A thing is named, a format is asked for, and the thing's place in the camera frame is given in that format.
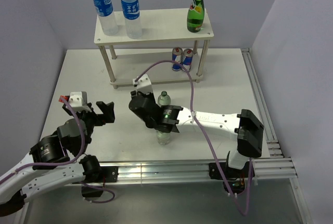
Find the pocari sweat bottle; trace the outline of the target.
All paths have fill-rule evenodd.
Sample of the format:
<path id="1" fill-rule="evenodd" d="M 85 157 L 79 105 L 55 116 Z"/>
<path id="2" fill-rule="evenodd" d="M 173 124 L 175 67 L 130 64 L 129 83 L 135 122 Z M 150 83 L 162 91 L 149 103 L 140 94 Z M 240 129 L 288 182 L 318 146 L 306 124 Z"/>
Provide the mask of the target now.
<path id="1" fill-rule="evenodd" d="M 111 0 L 93 0 L 102 31 L 105 35 L 117 34 L 118 25 Z"/>
<path id="2" fill-rule="evenodd" d="M 132 39 L 141 37 L 139 0 L 121 0 L 121 5 L 128 37 Z"/>

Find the green glass bottle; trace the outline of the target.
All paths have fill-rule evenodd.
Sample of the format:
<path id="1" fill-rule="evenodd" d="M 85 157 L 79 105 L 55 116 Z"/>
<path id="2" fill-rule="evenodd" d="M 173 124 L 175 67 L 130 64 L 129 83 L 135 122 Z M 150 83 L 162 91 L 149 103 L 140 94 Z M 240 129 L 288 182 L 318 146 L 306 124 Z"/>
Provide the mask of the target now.
<path id="1" fill-rule="evenodd" d="M 205 8 L 203 0 L 192 0 L 187 14 L 187 29 L 192 33 L 201 30 L 205 16 Z"/>

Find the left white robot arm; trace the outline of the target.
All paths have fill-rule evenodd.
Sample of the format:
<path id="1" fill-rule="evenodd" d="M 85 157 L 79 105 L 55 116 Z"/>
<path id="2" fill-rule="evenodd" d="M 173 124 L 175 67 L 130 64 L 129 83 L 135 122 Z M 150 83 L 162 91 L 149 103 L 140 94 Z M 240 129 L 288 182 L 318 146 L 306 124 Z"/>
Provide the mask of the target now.
<path id="1" fill-rule="evenodd" d="M 11 215 L 37 196 L 70 183 L 87 186 L 103 178 L 96 156 L 85 153 L 97 126 L 114 123 L 114 103 L 98 101 L 81 109 L 62 108 L 71 119 L 35 144 L 26 156 L 1 176 L 1 216 Z"/>

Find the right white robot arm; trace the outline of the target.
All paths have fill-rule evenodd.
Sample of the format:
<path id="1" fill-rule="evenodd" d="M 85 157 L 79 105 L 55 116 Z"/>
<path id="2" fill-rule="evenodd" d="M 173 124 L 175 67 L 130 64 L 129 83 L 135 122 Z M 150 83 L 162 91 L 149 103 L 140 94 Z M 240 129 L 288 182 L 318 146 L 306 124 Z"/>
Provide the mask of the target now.
<path id="1" fill-rule="evenodd" d="M 169 133 L 195 132 L 204 129 L 237 145 L 227 153 L 223 172 L 227 179 L 239 178 L 248 161 L 262 155 L 264 127 L 252 111 L 243 109 L 239 114 L 215 114 L 175 106 L 158 106 L 153 94 L 131 92 L 129 109 L 147 128 L 165 136 Z"/>

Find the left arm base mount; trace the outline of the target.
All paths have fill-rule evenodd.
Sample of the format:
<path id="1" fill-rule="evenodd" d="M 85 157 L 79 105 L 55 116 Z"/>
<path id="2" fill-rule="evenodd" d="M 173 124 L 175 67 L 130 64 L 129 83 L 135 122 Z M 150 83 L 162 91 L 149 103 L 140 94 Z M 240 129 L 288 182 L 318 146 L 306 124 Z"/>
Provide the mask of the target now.
<path id="1" fill-rule="evenodd" d="M 105 188 L 107 183 L 117 182 L 118 170 L 118 166 L 102 166 L 101 172 L 97 175 L 96 179 L 84 182 L 85 184 L 92 187 L 97 187 L 98 189 L 93 189 L 91 187 L 81 185 L 82 197 L 91 200 L 98 200 L 98 198 L 104 194 L 102 188 Z"/>

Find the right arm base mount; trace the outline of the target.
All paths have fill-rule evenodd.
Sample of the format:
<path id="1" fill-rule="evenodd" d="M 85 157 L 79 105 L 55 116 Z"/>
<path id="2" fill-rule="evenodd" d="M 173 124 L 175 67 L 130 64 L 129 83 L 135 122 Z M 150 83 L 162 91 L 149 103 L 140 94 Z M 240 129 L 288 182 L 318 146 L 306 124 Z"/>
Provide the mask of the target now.
<path id="1" fill-rule="evenodd" d="M 233 193 L 242 194 L 246 189 L 245 179 L 249 177 L 249 162 L 245 163 L 242 170 L 228 168 L 225 162 L 220 162 L 220 166 L 229 183 Z M 223 180 L 216 163 L 209 163 L 209 177 L 215 180 Z"/>

